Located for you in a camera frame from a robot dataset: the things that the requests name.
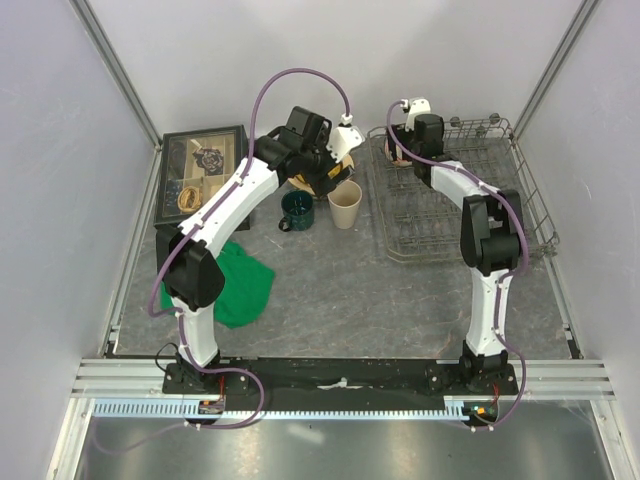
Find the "white red patterned bowl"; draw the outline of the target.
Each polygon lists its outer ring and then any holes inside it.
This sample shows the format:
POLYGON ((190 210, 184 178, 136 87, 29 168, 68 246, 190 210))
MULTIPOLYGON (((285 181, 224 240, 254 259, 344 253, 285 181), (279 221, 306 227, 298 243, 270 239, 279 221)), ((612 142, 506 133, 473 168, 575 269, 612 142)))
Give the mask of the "white red patterned bowl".
POLYGON ((407 157, 402 148, 393 140, 389 132, 386 132, 383 152, 387 160, 399 168, 412 166, 412 159, 407 157))

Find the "dark green mug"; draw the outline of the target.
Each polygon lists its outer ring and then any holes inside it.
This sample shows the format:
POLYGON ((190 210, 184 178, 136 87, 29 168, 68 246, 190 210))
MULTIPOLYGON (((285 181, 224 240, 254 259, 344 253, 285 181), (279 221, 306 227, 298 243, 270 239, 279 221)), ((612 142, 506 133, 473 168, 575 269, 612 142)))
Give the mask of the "dark green mug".
POLYGON ((286 193, 281 199, 283 217, 278 228, 282 232, 306 231, 314 223, 314 200, 311 194, 302 190, 286 193))

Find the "beige tall cup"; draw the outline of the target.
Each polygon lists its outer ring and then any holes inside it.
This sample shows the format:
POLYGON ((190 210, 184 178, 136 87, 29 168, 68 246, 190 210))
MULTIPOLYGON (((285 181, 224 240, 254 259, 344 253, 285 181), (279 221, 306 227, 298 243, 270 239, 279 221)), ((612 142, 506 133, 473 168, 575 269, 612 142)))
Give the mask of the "beige tall cup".
POLYGON ((361 187, 352 180, 344 181, 328 195, 332 220, 338 229, 354 226, 361 200, 361 187))

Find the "cream bird plate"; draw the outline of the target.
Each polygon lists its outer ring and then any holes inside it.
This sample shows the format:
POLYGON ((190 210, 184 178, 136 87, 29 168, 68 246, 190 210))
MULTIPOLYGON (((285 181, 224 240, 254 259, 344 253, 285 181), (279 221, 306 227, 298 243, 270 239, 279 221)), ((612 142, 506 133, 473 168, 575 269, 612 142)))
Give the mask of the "cream bird plate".
MULTIPOLYGON (((343 171, 348 173, 347 177, 351 177, 354 173, 355 163, 350 154, 347 154, 340 163, 338 163, 329 173, 329 177, 334 179, 336 176, 341 174, 343 171)), ((311 194, 314 198, 316 198, 314 190, 311 186, 305 181, 302 175, 296 175, 293 178, 289 178, 288 182, 298 190, 306 191, 311 194)))

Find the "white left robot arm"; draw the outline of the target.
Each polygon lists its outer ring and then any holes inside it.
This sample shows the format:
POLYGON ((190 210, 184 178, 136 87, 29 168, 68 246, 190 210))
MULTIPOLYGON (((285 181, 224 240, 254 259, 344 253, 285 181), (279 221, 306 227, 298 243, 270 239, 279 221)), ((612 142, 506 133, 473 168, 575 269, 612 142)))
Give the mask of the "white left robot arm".
POLYGON ((285 125, 251 142, 237 171, 196 213, 156 233, 158 277, 178 320, 176 359, 167 365, 163 392, 210 393, 225 374, 215 339, 214 306, 225 286, 217 258, 236 228, 263 200, 301 175, 314 194, 332 192, 352 173, 335 169, 363 138, 349 113, 339 123, 296 106, 285 125))

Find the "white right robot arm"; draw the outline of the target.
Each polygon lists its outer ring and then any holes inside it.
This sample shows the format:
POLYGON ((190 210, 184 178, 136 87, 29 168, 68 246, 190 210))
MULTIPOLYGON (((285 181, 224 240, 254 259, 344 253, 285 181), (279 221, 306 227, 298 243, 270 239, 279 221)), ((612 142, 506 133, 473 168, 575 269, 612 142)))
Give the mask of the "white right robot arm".
POLYGON ((472 275, 471 322, 459 360, 458 381, 477 394, 508 371, 503 336, 511 280, 529 260, 520 195, 500 190, 444 151, 444 120, 420 114, 414 127, 387 124, 390 149, 411 160, 415 176, 461 211, 460 252, 472 275))

